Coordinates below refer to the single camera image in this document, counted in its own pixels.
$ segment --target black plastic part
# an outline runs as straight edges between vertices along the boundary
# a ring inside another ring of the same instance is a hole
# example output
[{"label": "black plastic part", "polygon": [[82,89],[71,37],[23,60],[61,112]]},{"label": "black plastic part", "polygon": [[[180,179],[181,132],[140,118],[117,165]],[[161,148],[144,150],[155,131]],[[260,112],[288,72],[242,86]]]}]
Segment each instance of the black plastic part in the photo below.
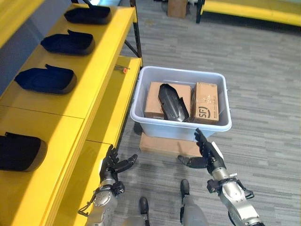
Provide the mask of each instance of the black plastic part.
[{"label": "black plastic part", "polygon": [[178,155],[178,160],[183,163],[185,166],[194,169],[204,169],[207,167],[207,161],[203,157],[184,157],[182,155]]},{"label": "black plastic part", "polygon": [[190,190],[190,186],[188,180],[183,179],[180,184],[182,201],[185,195],[189,195],[189,190]]},{"label": "black plastic part", "polygon": [[145,226],[150,226],[149,203],[147,202],[147,198],[141,197],[139,199],[139,210],[140,214],[146,214],[147,216],[147,219],[145,220]]},{"label": "black plastic part", "polygon": [[264,223],[257,222],[257,223],[255,223],[254,225],[251,225],[251,226],[265,226],[265,225],[264,225]]},{"label": "black plastic part", "polygon": [[121,181],[117,181],[112,185],[111,190],[115,194],[115,196],[117,196],[125,192],[125,187]]},{"label": "black plastic part", "polygon": [[103,181],[108,177],[113,177],[113,179],[118,181],[118,173],[121,173],[129,168],[131,168],[136,162],[138,155],[134,154],[127,160],[119,161],[117,157],[118,151],[113,145],[110,145],[107,154],[103,160],[102,167],[99,172],[100,180]]},{"label": "black plastic part", "polygon": [[68,34],[54,34],[44,38],[41,45],[53,53],[87,55],[93,51],[95,41],[91,34],[68,30]]},{"label": "black plastic part", "polygon": [[138,155],[134,154],[132,157],[128,158],[127,160],[118,162],[112,168],[115,170],[115,173],[121,173],[121,172],[131,168],[134,165],[134,163],[136,162],[137,158],[138,158]]},{"label": "black plastic part", "polygon": [[187,121],[189,114],[183,98],[168,84],[162,84],[159,90],[159,101],[162,110],[170,121]]},{"label": "black plastic part", "polygon": [[220,187],[220,184],[216,180],[210,179],[207,181],[207,189],[209,193],[219,192]]},{"label": "black plastic part", "polygon": [[46,152],[47,144],[41,139],[6,132],[0,136],[0,170],[35,170]]},{"label": "black plastic part", "polygon": [[213,147],[213,145],[207,141],[203,133],[196,129],[196,132],[194,133],[197,142],[197,145],[199,146],[199,151],[201,155],[203,155],[204,161],[207,161],[207,170],[211,174],[213,170],[217,168],[225,168],[225,163],[222,157],[217,153],[216,149]]},{"label": "black plastic part", "polygon": [[75,8],[64,14],[66,20],[77,24],[108,24],[112,14],[109,7],[90,6],[89,8]]},{"label": "black plastic part", "polygon": [[70,69],[45,65],[47,69],[32,68],[20,72],[15,81],[23,88],[43,93],[66,94],[76,84],[76,76]]},{"label": "black plastic part", "polygon": [[231,218],[231,216],[230,216],[230,213],[228,212],[228,217],[229,217],[229,220],[231,221],[231,223],[234,225],[234,226],[236,226],[235,224],[234,224],[234,221],[232,220],[232,218]]},{"label": "black plastic part", "polygon": [[140,210],[140,214],[148,214],[149,203],[147,202],[147,198],[141,197],[139,199],[139,210]]},{"label": "black plastic part", "polygon": [[183,217],[184,217],[184,207],[182,206],[180,209],[180,223],[183,224]]}]

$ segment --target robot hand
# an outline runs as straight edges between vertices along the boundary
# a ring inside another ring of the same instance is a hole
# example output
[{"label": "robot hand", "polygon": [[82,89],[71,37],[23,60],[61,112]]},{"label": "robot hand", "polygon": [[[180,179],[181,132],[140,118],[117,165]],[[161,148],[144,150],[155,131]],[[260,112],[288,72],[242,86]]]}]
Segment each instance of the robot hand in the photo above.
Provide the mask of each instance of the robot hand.
[{"label": "robot hand", "polygon": [[264,226],[254,207],[247,201],[254,197],[253,192],[242,185],[236,177],[237,174],[227,172],[217,145],[214,142],[209,143],[199,129],[196,129],[195,136],[202,157],[188,158],[179,155],[179,161],[191,168],[207,168],[214,178],[207,181],[207,189],[210,193],[218,193],[228,209],[228,216],[233,225]]},{"label": "robot hand", "polygon": [[[86,226],[110,226],[112,215],[117,207],[117,196],[124,193],[125,187],[118,180],[118,174],[131,168],[137,160],[134,154],[119,162],[118,151],[111,145],[104,158],[99,173],[101,185],[93,192],[92,198],[78,213],[87,217]],[[90,214],[85,212],[93,203]]]}]

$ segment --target yellow shelving unit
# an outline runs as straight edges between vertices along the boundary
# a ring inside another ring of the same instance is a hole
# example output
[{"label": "yellow shelving unit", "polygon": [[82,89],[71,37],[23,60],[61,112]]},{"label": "yellow shelving unit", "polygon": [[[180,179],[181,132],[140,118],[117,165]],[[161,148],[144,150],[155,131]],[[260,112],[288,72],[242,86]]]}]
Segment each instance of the yellow shelving unit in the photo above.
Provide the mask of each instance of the yellow shelving unit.
[{"label": "yellow shelving unit", "polygon": [[283,0],[201,0],[203,11],[301,26],[301,4]]},{"label": "yellow shelving unit", "polygon": [[142,66],[142,60],[141,58],[121,56],[118,58],[117,64],[126,66],[129,70],[126,74],[121,71],[113,72],[87,136],[87,140],[113,144],[115,147],[131,99],[131,90],[135,86],[140,66]]},{"label": "yellow shelving unit", "polygon": [[44,0],[0,0],[0,48]]},{"label": "yellow shelving unit", "polygon": [[86,205],[99,185],[99,169],[109,144],[86,141],[65,195],[62,199],[53,226],[84,226],[87,218],[77,211]]},{"label": "yellow shelving unit", "polygon": [[[72,4],[69,9],[75,7],[86,5]],[[35,136],[48,144],[46,157],[35,171],[0,171],[1,226],[78,222],[77,211],[65,204],[82,204],[99,185],[99,163],[110,144],[118,143],[142,66],[142,58],[119,56],[131,24],[137,29],[135,7],[114,7],[111,12],[107,25],[72,24],[61,16],[48,34],[68,29],[90,33],[95,40],[90,55],[54,54],[38,45],[20,69],[45,64],[72,69],[77,76],[72,92],[37,93],[12,81],[0,97],[0,135]],[[128,67],[127,73],[114,70],[116,63]]]},{"label": "yellow shelving unit", "polygon": [[44,221],[48,209],[58,201],[58,189],[68,179],[69,156],[75,154],[82,124],[79,118],[0,106],[0,135],[12,132],[39,137],[48,145],[35,171],[0,171],[0,225],[35,226]]}]

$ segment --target plastic bin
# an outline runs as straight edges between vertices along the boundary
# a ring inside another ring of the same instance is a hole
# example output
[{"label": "plastic bin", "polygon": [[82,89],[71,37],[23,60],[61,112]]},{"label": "plastic bin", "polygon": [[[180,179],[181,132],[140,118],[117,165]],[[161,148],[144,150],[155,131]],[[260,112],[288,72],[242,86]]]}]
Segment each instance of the plastic bin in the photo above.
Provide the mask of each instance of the plastic bin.
[{"label": "plastic bin", "polygon": [[[190,122],[178,122],[144,117],[146,97],[152,81],[179,83],[194,88],[196,82],[217,84],[219,121],[215,125]],[[147,66],[140,71],[130,112],[131,118],[140,123],[143,131],[150,137],[165,137],[182,140],[194,139],[194,132],[199,128],[208,137],[215,132],[225,132],[232,126],[225,77],[218,73],[189,71],[174,68]]]}]

